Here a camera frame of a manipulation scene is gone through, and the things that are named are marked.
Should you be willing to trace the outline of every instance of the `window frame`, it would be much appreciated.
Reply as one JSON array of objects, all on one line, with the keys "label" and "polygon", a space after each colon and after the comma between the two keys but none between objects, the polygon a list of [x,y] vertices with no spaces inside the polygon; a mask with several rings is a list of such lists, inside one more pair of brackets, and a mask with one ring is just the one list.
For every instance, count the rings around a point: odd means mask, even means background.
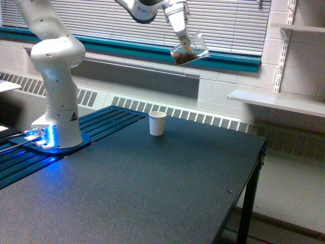
[{"label": "window frame", "polygon": [[[74,36],[84,44],[87,51],[100,51],[109,55],[122,55],[128,58],[149,59],[153,62],[175,64],[170,54],[170,47],[79,35]],[[0,37],[14,41],[35,43],[40,41],[29,29],[19,27],[0,26]],[[197,69],[226,69],[258,73],[261,66],[261,57],[210,51],[210,57],[195,60],[185,66]]]}]

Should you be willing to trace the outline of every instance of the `table leg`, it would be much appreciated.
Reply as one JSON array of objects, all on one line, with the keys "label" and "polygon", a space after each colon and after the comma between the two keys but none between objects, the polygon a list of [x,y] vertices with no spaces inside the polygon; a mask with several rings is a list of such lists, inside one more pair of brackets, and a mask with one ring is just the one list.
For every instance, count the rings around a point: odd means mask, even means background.
[{"label": "table leg", "polygon": [[251,175],[246,186],[244,204],[237,236],[237,244],[246,244],[260,169],[261,159],[259,159],[259,164],[255,167],[254,172]]}]

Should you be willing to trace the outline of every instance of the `clear plastic cup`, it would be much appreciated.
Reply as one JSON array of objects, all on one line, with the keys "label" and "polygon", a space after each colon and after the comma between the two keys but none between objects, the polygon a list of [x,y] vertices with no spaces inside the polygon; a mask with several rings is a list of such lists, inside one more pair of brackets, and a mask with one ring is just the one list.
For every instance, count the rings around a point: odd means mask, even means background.
[{"label": "clear plastic cup", "polygon": [[188,62],[210,56],[209,50],[203,40],[201,32],[196,32],[190,38],[190,46],[191,46],[191,52],[185,51],[182,48],[181,44],[179,44],[178,46],[174,47],[171,50],[171,55],[176,65],[183,65]]}]

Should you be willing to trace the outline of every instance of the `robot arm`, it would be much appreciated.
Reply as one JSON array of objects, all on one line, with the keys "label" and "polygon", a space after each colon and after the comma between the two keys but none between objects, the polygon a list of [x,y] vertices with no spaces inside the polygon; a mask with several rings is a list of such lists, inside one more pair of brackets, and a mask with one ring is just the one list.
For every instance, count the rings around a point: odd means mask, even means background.
[{"label": "robot arm", "polygon": [[[183,0],[116,0],[139,23],[154,20],[159,8],[165,12],[183,50],[191,52],[186,21],[189,11]],[[61,22],[50,0],[15,0],[28,28],[42,41],[31,51],[46,88],[46,113],[32,123],[27,140],[43,149],[69,148],[82,143],[78,121],[77,87],[70,68],[85,58],[85,48]]]}]

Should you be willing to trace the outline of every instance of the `white paper cup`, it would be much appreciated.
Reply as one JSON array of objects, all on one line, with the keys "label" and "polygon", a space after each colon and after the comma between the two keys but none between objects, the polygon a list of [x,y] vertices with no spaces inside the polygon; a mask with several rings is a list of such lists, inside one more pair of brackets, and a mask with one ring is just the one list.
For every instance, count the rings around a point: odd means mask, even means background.
[{"label": "white paper cup", "polygon": [[167,114],[163,112],[149,113],[150,134],[153,136],[161,136],[164,132]]}]

